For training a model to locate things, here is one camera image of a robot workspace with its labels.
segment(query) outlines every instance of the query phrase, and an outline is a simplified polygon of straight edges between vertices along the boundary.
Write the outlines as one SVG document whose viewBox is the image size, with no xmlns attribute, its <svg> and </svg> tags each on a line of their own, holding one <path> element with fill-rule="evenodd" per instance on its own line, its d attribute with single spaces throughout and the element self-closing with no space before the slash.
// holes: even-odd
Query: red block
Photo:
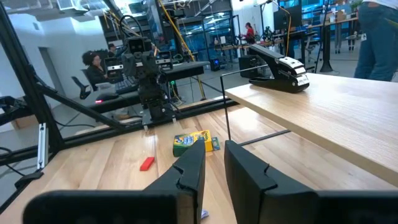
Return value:
<svg viewBox="0 0 398 224">
<path fill-rule="evenodd" d="M 155 158 L 154 157 L 148 157 L 144 163 L 141 165 L 141 167 L 139 168 L 139 170 L 141 171 L 147 171 L 150 166 L 154 163 Z"/>
</svg>

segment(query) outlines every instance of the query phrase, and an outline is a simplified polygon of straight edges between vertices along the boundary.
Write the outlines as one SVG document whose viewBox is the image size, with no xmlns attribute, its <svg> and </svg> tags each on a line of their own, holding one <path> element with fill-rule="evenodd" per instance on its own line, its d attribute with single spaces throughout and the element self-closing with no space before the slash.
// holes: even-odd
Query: wooden tabletop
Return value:
<svg viewBox="0 0 398 224">
<path fill-rule="evenodd" d="M 263 47 L 267 47 L 267 46 L 271 46 L 273 44 L 279 44 L 279 43 L 283 43 L 283 40 L 275 40 L 275 41 L 268 41 L 268 42 L 263 42 L 260 43 L 258 45 L 263 46 Z M 220 48 L 221 50 L 232 50 L 232 49 L 246 49 L 250 46 L 251 44 L 246 44 L 246 45 L 229 45 L 229 46 L 225 46 Z"/>
<path fill-rule="evenodd" d="M 354 18 L 351 18 L 351 19 L 345 19 L 345 20 L 342 20 L 342 21 L 336 21 L 336 22 L 325 22 L 325 26 L 330 26 L 330 25 L 333 25 L 333 24 L 339 24 L 339 23 L 342 23 L 342 22 L 349 22 L 349 21 L 355 21 L 355 20 L 358 20 L 358 17 L 354 17 Z M 321 26 L 323 26 L 323 23 L 318 24 L 318 25 L 309 25 L 307 27 L 307 29 L 321 27 Z"/>
<path fill-rule="evenodd" d="M 308 74 L 297 94 L 243 85 L 226 95 L 398 186 L 398 83 Z"/>
<path fill-rule="evenodd" d="M 284 130 L 282 126 L 241 105 L 228 108 L 231 135 L 236 142 Z M 42 192 L 59 189 L 140 190 L 161 176 L 176 160 L 176 134 L 209 129 L 221 150 L 206 153 L 203 208 L 210 216 L 201 223 L 236 223 L 224 170 L 224 142 L 228 138 L 224 110 L 60 151 L 0 215 L 0 223 L 21 222 L 27 202 Z M 396 189 L 393 185 L 339 158 L 316 144 L 288 133 L 245 146 L 257 157 L 313 189 Z M 146 157 L 155 163 L 146 172 Z"/>
</svg>

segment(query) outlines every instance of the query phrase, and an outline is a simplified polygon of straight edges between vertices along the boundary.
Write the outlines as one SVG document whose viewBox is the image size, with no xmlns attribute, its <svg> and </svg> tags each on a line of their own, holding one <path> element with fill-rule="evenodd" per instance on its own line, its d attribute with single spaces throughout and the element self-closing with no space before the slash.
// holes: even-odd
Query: yellow crayon box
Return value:
<svg viewBox="0 0 398 224">
<path fill-rule="evenodd" d="M 179 134 L 174 137 L 173 155 L 175 157 L 181 156 L 195 141 L 203 138 L 205 140 L 206 152 L 213 150 L 211 143 L 211 136 L 209 130 L 195 131 L 189 134 Z"/>
</svg>

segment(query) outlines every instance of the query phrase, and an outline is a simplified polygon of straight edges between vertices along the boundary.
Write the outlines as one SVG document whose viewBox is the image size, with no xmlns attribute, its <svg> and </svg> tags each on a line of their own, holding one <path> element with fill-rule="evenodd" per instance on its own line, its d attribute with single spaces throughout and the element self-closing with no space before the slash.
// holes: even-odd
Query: office chair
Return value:
<svg viewBox="0 0 398 224">
<path fill-rule="evenodd" d="M 82 69 L 81 71 L 83 72 L 83 74 L 85 74 L 85 77 L 87 78 L 88 83 L 90 83 L 90 85 L 91 85 L 93 91 L 97 91 L 97 90 L 98 90 L 98 87 L 97 87 L 97 86 L 95 85 L 95 83 L 92 81 L 91 77 L 89 77 L 89 76 L 87 75 L 87 69 Z"/>
<path fill-rule="evenodd" d="M 87 98 L 87 96 L 91 93 L 91 90 L 86 91 L 87 87 L 89 87 L 89 85 L 83 85 L 79 79 L 77 79 L 76 77 L 72 77 L 72 80 L 76 83 L 76 85 L 80 88 L 80 99 L 84 100 L 85 98 Z"/>
</svg>

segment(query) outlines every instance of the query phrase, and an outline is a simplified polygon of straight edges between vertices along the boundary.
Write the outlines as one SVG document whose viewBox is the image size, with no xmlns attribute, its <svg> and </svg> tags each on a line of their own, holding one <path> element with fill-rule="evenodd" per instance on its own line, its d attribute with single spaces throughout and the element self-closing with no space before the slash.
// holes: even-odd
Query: stapler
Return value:
<svg viewBox="0 0 398 224">
<path fill-rule="evenodd" d="M 253 44 L 248 47 L 249 55 L 258 55 L 269 66 L 274 78 L 251 78 L 249 83 L 273 90 L 298 93 L 310 86 L 304 64 L 283 56 L 265 47 Z"/>
</svg>

